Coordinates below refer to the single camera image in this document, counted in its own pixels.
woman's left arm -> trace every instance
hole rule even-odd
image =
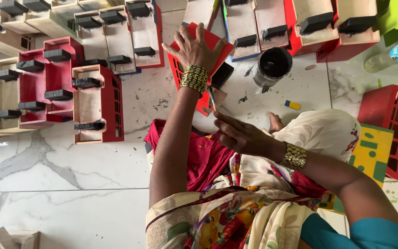
[[[176,51],[163,43],[164,50],[176,56],[184,68],[188,65],[199,65],[207,72],[213,70],[226,44],[226,38],[221,39],[215,48],[210,50],[205,43],[202,23],[196,29],[196,39],[191,38],[184,26],[175,33],[174,38],[180,50]],[[199,97],[200,93],[194,88],[179,89],[155,149],[150,175],[149,207],[170,195],[187,191],[188,145],[193,114]]]

teal fabric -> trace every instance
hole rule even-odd
[[[301,239],[313,249],[398,249],[398,224],[380,218],[356,221],[349,230],[350,238],[338,234],[316,213],[302,225]]]

paintbrush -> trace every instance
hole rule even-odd
[[[208,93],[210,94],[211,103],[213,104],[214,110],[218,112],[218,106],[216,105],[216,100],[213,96],[213,88],[210,85],[207,85]]]

bangle stack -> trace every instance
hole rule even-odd
[[[208,72],[199,65],[189,65],[185,68],[179,88],[188,86],[200,93],[200,98],[207,86]]]
[[[292,170],[302,169],[307,161],[307,152],[302,147],[287,142],[284,143],[287,145],[287,151],[279,164]]]

paint jar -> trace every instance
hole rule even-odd
[[[256,85],[267,89],[286,76],[293,65],[293,58],[281,47],[273,47],[260,54],[253,80]]]

